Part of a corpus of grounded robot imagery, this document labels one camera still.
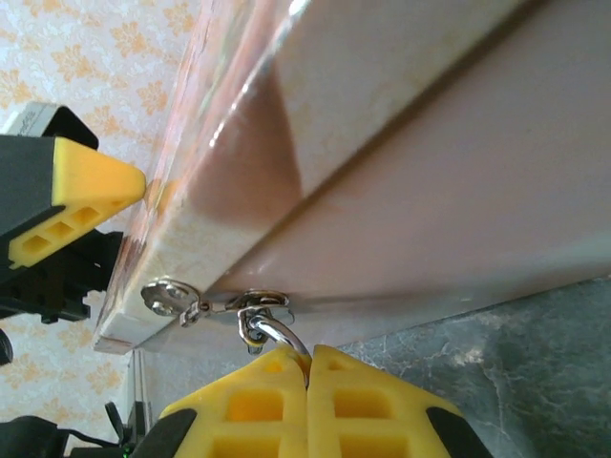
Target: floral wallpaper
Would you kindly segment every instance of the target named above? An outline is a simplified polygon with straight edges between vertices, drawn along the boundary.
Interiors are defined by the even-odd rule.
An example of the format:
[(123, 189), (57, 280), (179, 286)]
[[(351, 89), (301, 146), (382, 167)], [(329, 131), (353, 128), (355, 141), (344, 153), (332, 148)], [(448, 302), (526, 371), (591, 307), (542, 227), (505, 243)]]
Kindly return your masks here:
[[(180, 0), (9, 0), (0, 4), (0, 125), (30, 100), (69, 106), (100, 151), (147, 170), (199, 4)], [(102, 230), (125, 227), (125, 213)], [(128, 356), (92, 350), (92, 318), (0, 322), (15, 359), (0, 368), (0, 421), (35, 414), (115, 439), (103, 405), (117, 400)]]

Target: metal hook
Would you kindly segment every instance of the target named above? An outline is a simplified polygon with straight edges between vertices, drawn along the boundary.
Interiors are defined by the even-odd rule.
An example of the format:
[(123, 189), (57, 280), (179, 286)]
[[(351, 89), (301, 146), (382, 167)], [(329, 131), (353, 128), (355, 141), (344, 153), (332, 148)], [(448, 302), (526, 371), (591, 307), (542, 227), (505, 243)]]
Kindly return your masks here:
[(290, 345), (301, 355), (309, 356), (306, 346), (285, 324), (274, 319), (265, 305), (249, 305), (238, 311), (238, 331), (251, 353), (261, 353), (268, 339)]

